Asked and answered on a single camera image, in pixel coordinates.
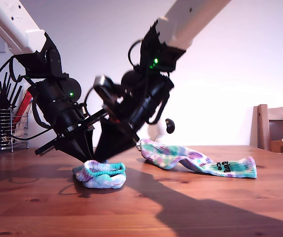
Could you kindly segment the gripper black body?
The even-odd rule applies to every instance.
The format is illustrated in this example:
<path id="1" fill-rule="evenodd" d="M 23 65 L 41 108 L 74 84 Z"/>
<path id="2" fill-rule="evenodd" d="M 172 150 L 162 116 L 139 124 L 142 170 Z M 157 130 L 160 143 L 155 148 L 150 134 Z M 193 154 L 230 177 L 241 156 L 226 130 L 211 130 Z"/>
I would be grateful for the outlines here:
<path id="1" fill-rule="evenodd" d="M 99 121 L 105 115 L 106 111 L 104 109 L 101 109 L 98 112 L 94 113 L 92 116 L 86 119 L 81 119 L 80 116 L 76 113 L 64 111 L 64 113 L 60 117 L 61 120 L 53 128 L 53 130 L 57 133 L 57 137 L 35 150 L 35 154 L 43 156 L 49 151 L 56 149 L 54 145 L 59 138 L 65 137 L 69 139 L 76 139 L 77 134 L 80 131 L 93 130 L 92 128 L 89 128 L 89 126 Z"/>
<path id="2" fill-rule="evenodd" d="M 134 102 L 132 98 L 125 98 L 120 104 L 105 105 L 108 119 L 101 119 L 101 142 L 136 143 L 139 141 L 137 131 L 148 123 L 161 99 L 144 98 Z"/>

